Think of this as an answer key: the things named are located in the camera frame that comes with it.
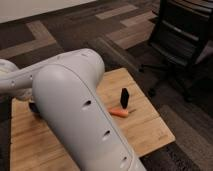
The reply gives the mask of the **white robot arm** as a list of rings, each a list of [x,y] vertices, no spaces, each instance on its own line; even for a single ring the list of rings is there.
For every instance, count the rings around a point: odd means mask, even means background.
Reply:
[[[97,95],[101,56],[83,48],[25,68],[0,59],[0,97],[33,100],[80,171],[146,171]]]

